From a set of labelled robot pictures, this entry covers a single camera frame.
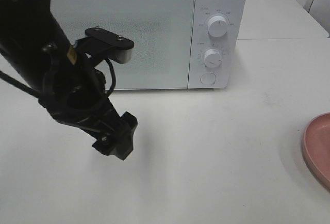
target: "pink bowl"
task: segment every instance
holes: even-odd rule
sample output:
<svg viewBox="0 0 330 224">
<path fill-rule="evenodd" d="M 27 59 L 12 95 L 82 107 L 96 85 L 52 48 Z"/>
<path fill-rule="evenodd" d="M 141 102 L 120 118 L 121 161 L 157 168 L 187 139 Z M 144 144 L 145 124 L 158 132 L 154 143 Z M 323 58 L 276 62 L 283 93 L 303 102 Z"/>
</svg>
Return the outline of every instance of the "pink bowl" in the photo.
<svg viewBox="0 0 330 224">
<path fill-rule="evenodd" d="M 307 126 L 303 156 L 309 169 L 330 189 L 330 113 L 314 118 Z"/>
</svg>

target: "white microwave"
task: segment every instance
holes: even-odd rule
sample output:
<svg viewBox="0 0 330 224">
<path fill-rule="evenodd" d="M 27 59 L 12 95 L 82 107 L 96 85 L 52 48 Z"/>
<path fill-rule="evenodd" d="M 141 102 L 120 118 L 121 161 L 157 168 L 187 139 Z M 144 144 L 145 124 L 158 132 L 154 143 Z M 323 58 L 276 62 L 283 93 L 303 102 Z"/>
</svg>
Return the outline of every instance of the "white microwave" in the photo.
<svg viewBox="0 0 330 224">
<path fill-rule="evenodd" d="M 52 0 L 74 43 L 99 26 L 135 43 L 117 89 L 226 87 L 245 0 Z M 107 72 L 107 66 L 98 69 Z"/>
</svg>

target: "microwave door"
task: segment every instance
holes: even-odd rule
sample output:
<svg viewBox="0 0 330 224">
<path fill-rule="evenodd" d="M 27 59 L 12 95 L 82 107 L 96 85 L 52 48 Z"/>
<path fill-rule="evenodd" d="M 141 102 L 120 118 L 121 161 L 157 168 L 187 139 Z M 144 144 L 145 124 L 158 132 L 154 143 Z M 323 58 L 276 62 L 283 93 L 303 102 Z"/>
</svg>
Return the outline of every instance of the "microwave door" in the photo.
<svg viewBox="0 0 330 224">
<path fill-rule="evenodd" d="M 52 0 L 51 9 L 71 43 L 95 26 L 134 41 L 131 61 L 113 63 L 117 89 L 188 87 L 194 0 Z"/>
</svg>

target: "microwave knob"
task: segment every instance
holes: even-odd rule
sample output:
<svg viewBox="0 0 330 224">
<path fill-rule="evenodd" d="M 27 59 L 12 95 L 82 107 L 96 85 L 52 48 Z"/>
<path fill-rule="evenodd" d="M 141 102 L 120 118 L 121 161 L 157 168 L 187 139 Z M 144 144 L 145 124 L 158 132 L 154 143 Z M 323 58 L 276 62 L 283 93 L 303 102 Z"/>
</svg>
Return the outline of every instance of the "microwave knob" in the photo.
<svg viewBox="0 0 330 224">
<path fill-rule="evenodd" d="M 222 62 L 222 55 L 219 50 L 208 50 L 204 54 L 204 63 L 208 68 L 216 68 Z"/>
<path fill-rule="evenodd" d="M 227 33 L 228 20 L 222 15 L 217 15 L 207 22 L 208 33 L 212 37 L 222 37 Z"/>
</svg>

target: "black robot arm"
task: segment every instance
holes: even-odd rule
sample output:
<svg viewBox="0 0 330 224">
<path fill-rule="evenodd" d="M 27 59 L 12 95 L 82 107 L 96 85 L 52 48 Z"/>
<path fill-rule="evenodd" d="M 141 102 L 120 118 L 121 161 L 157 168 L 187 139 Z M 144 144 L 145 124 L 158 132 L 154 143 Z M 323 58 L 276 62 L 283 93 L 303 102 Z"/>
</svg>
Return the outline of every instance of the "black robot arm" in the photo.
<svg viewBox="0 0 330 224">
<path fill-rule="evenodd" d="M 38 98 L 59 123 L 78 127 L 96 139 L 104 155 L 125 159 L 133 150 L 137 119 L 119 116 L 108 97 L 116 85 L 109 59 L 130 60 L 134 43 L 99 27 L 72 46 L 50 11 L 51 0 L 0 0 L 0 52 L 28 83 L 4 73 L 0 78 Z M 111 87 L 95 67 L 105 60 Z"/>
</svg>

